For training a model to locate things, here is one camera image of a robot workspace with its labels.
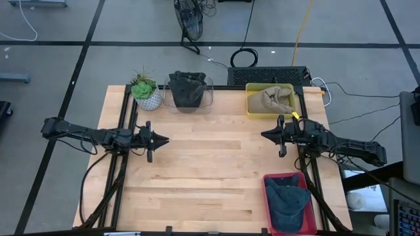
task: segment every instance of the white cable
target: white cable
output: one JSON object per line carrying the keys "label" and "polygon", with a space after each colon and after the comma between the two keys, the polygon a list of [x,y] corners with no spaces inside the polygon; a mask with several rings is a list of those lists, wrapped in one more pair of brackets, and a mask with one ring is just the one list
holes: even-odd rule
{"label": "white cable", "polygon": [[28,22],[28,19],[26,19],[26,16],[24,14],[24,11],[22,10],[22,2],[21,2],[21,0],[19,0],[19,8],[20,8],[20,12],[22,13],[22,16],[24,17],[26,23],[28,23],[29,27],[35,33],[35,38],[34,39],[17,39],[17,38],[9,37],[9,36],[5,35],[4,33],[1,33],[1,32],[0,32],[0,35],[6,37],[8,39],[12,39],[12,40],[16,40],[16,41],[29,41],[29,42],[34,42],[35,40],[38,39],[38,32],[31,26],[31,24]]}
{"label": "white cable", "polygon": [[319,77],[317,77],[317,78],[313,78],[313,79],[312,79],[312,81],[311,81],[310,83],[312,84],[312,82],[313,82],[314,80],[317,80],[317,79],[319,79],[319,80],[320,80],[320,81],[324,84],[325,89],[327,90],[327,93],[328,93],[328,96],[329,96],[329,102],[327,102],[327,104],[325,104],[325,105],[324,105],[324,107],[326,107],[326,106],[330,105],[330,103],[333,101],[333,97],[331,96],[331,93],[329,92],[329,88],[328,88],[328,86],[326,85],[326,82],[325,82],[323,79],[321,79],[321,78],[319,78]]}

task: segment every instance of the wooden tabletop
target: wooden tabletop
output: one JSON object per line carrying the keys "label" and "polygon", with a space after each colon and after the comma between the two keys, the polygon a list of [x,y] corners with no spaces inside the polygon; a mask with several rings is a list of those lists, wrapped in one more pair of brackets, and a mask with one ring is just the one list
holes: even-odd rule
{"label": "wooden tabletop", "polygon": [[[123,92],[124,86],[108,87],[99,128],[117,126]],[[328,128],[320,89],[305,87],[304,98],[309,118]],[[247,118],[244,90],[215,90],[208,114],[173,113],[163,104],[155,111],[139,108],[137,124],[146,121],[170,142],[156,150],[153,163],[130,154],[117,230],[165,231],[173,226],[173,231],[259,233],[268,227],[262,177],[298,172],[293,165],[297,148],[288,144],[287,155],[278,157],[279,146],[260,135],[276,121]],[[91,156],[89,165],[100,156]],[[85,218],[103,197],[109,164],[107,157],[86,179]],[[318,166],[325,201],[352,229],[337,164],[318,158]],[[322,229],[318,204],[313,198],[312,203]],[[80,225],[78,212],[74,225]]]}

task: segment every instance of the concrete floor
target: concrete floor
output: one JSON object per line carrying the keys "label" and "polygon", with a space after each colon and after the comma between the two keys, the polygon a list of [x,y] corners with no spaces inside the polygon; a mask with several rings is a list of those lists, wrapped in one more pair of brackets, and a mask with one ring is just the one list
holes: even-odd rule
{"label": "concrete floor", "polygon": [[[24,9],[39,33],[39,40],[44,45],[55,46],[19,45],[0,37],[0,71],[30,73],[32,78],[28,85],[0,83],[0,100],[12,102],[14,109],[0,136],[0,188],[3,189],[0,235],[14,233],[47,145],[39,132],[43,120],[58,114],[99,2],[68,0],[66,9]],[[247,41],[294,42],[308,3],[309,0],[257,1]],[[387,3],[405,42],[420,44],[420,33],[412,30],[420,20],[417,13],[420,2],[387,0]],[[243,41],[251,5],[220,3],[217,8],[216,16],[205,16],[203,37],[199,41],[211,46],[202,47],[203,54],[228,65],[230,55],[238,47],[215,45]],[[33,37],[18,9],[1,1],[0,12],[0,32],[19,38]],[[172,0],[106,0],[92,40],[177,42],[180,35]],[[401,42],[379,0],[315,0],[301,42],[330,43],[299,48],[295,65],[309,67],[312,77],[336,81],[348,92],[391,96],[417,86],[403,50],[397,47]],[[335,43],[351,44],[353,48]],[[394,46],[369,49],[366,43]],[[258,66],[290,65],[293,48],[260,46],[254,47],[259,52]],[[409,52],[420,63],[420,49]],[[240,55],[236,65],[247,66],[251,60],[249,55]],[[227,80],[224,67],[182,47],[90,46],[66,119],[96,127],[106,87],[128,83],[133,70],[142,66],[160,84],[175,70],[205,72],[216,85],[225,85]],[[398,99],[390,98],[349,97],[335,85],[330,89],[333,102],[326,109],[330,122],[398,103]],[[397,116],[399,109],[391,108],[332,125],[331,130],[338,136],[370,140]],[[377,141],[386,147],[388,163],[401,161],[399,122],[384,131]],[[26,233],[71,228],[88,158],[87,154],[61,143],[56,145]]]}

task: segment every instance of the red tray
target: red tray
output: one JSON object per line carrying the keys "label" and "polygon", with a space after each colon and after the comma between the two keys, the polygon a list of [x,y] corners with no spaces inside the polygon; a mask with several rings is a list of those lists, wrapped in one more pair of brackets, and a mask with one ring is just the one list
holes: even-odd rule
{"label": "red tray", "polygon": [[[281,177],[292,177],[293,175],[298,174],[299,175],[299,183],[298,187],[308,189],[305,182],[305,176],[302,172],[292,172],[292,173],[283,173],[283,174],[266,174],[264,177],[262,177],[262,188],[264,190],[264,200],[265,200],[265,207],[267,212],[267,218],[268,218],[268,225],[270,226],[270,232],[274,236],[276,235],[288,235],[287,233],[282,233],[281,231],[278,231],[275,229],[271,224],[271,216],[270,216],[270,210],[268,209],[268,199],[265,189],[264,180],[265,178],[281,178]],[[303,212],[303,225],[299,232],[295,233],[295,235],[314,235],[316,233],[316,222],[315,222],[315,215],[314,215],[314,209],[312,208],[312,201],[309,199],[308,203],[304,207]]]}

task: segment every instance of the yellow cable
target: yellow cable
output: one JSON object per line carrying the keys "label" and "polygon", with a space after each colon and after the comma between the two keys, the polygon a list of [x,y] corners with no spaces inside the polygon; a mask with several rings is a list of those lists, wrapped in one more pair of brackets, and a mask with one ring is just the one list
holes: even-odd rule
{"label": "yellow cable", "polygon": [[299,30],[299,33],[297,34],[296,43],[295,43],[295,50],[293,51],[293,58],[291,60],[291,66],[293,66],[294,63],[295,63],[297,45],[299,44],[299,39],[301,37],[301,33],[302,33],[303,29],[305,28],[305,24],[306,24],[306,21],[308,20],[309,13],[310,13],[310,10],[311,10],[313,4],[314,4],[314,0],[310,0],[309,7],[308,7],[308,10],[306,11],[306,14],[304,16],[304,20],[303,20],[301,29]]}

